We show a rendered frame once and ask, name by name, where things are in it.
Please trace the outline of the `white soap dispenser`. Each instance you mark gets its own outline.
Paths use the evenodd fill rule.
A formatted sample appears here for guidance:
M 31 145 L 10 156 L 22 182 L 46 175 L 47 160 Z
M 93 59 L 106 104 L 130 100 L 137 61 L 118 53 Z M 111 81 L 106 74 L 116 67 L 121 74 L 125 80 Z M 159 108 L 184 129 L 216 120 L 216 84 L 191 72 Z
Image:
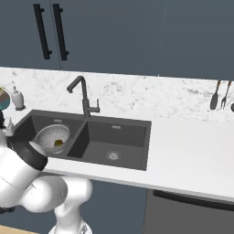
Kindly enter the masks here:
M 17 110 L 23 110 L 25 108 L 24 96 L 21 91 L 16 89 L 16 86 L 13 87 L 11 97 Z

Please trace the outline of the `white perforated colander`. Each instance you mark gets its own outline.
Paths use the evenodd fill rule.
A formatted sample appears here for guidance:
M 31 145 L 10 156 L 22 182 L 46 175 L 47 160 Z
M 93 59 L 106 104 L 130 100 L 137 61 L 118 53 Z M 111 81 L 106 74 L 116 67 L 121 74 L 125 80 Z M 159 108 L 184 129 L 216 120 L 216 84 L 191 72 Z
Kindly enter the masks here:
M 35 140 L 47 153 L 58 154 L 67 146 L 69 135 L 70 131 L 66 125 L 52 124 L 41 129 Z M 63 145 L 55 147 L 56 140 L 62 140 Z

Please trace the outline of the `teal and tan round object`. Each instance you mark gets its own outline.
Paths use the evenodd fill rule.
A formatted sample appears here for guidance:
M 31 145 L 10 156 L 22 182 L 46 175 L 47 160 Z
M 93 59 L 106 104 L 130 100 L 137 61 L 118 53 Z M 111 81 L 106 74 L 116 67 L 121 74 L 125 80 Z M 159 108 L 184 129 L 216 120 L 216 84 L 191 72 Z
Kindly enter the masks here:
M 7 109 L 10 105 L 10 101 L 9 94 L 3 88 L 0 88 L 0 110 L 3 111 Z

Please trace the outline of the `dark grey sink faucet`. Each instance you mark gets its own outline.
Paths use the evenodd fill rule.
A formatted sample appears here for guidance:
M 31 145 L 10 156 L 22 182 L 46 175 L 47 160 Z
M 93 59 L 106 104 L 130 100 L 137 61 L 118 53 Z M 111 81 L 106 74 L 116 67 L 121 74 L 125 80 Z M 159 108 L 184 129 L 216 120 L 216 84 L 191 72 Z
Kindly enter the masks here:
M 97 105 L 96 107 L 90 106 L 90 101 L 88 99 L 88 93 L 87 93 L 87 86 L 86 86 L 86 80 L 83 76 L 78 76 L 74 81 L 70 83 L 70 85 L 67 87 L 68 93 L 72 93 L 73 89 L 81 83 L 81 90 L 82 90 L 82 108 L 83 108 L 83 115 L 86 119 L 90 118 L 90 114 L 92 112 L 100 112 L 100 105 Z

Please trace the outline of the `dark blue base cupboard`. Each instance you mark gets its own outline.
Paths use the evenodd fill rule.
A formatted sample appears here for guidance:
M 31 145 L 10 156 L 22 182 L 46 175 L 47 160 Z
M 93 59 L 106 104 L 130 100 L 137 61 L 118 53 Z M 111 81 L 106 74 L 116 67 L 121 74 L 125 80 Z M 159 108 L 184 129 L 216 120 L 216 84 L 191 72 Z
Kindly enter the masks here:
M 81 205 L 93 234 L 143 234 L 146 189 L 92 180 L 90 199 Z

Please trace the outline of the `dark grey double sink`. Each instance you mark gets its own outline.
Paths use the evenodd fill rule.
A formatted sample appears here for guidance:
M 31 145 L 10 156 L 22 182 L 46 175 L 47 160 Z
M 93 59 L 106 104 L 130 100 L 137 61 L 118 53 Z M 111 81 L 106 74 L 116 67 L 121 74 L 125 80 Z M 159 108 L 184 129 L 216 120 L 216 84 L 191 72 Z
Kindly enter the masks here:
M 68 146 L 58 159 L 97 165 L 145 170 L 151 123 L 103 116 L 85 119 L 81 114 L 33 110 L 16 124 L 12 142 L 34 141 L 37 133 L 52 124 L 69 128 Z

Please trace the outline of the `grey dishwasher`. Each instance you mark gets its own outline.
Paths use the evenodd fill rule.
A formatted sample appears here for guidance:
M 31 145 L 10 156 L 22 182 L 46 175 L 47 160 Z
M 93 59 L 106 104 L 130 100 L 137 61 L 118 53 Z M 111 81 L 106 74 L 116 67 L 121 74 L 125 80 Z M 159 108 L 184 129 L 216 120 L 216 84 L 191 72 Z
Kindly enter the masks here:
M 224 204 L 234 202 L 195 197 Z M 234 234 L 234 211 L 199 207 L 155 197 L 147 191 L 144 234 Z

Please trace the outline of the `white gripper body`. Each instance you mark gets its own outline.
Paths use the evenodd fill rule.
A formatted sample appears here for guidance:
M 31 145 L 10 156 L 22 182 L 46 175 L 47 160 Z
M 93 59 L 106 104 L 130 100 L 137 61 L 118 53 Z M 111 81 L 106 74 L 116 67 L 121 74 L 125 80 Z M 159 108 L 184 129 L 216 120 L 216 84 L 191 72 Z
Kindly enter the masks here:
M 6 118 L 4 121 L 4 130 L 5 136 L 13 136 L 15 132 L 15 126 L 11 118 Z

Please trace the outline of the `dark blue cupboard door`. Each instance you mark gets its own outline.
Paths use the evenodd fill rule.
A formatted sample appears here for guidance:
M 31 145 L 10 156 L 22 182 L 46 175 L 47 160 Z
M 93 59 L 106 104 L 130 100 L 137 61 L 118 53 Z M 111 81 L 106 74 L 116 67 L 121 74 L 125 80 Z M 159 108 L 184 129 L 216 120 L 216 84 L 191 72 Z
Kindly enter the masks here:
M 156 76 L 166 0 L 50 0 L 63 70 Z
M 162 77 L 234 80 L 234 0 L 167 0 Z
M 50 59 L 44 59 L 33 4 L 40 4 Z M 60 69 L 49 0 L 0 0 L 0 67 Z

